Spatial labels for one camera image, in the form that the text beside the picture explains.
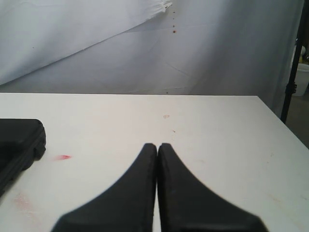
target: wrinkled white cloth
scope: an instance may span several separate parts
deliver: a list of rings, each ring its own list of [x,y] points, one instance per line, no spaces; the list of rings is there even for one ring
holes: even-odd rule
[[[166,0],[1,0],[0,85],[164,12]]]

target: white tabletop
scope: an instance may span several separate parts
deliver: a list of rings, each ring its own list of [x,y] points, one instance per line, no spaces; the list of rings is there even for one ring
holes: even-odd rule
[[[1,232],[49,232],[149,142],[171,143],[200,181],[270,232],[309,231],[309,150],[257,97],[0,94],[0,118],[37,118],[47,135],[43,158],[0,199]]]

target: white backdrop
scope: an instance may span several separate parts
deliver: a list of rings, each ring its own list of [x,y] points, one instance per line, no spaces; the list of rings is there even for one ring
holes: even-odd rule
[[[0,91],[258,95],[278,113],[302,4],[173,0],[166,13]]]

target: black metal pole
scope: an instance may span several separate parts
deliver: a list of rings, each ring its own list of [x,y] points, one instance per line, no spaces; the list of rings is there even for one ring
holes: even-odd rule
[[[309,0],[305,0],[303,11],[302,11],[300,22],[299,22],[298,32],[297,32],[296,49],[295,49],[293,64],[291,68],[290,79],[289,79],[289,83],[286,86],[285,99],[284,99],[283,108],[281,112],[281,121],[283,123],[286,122],[286,118],[288,116],[292,94],[296,92],[295,77],[296,77],[296,72],[298,68],[301,48],[302,48],[303,40],[305,37],[305,29],[306,29],[308,15],[309,15]]]

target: white bucket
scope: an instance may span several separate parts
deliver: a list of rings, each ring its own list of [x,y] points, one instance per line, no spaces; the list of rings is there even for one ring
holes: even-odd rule
[[[309,65],[298,64],[295,83],[297,84],[297,89],[293,96],[303,96],[309,83]]]

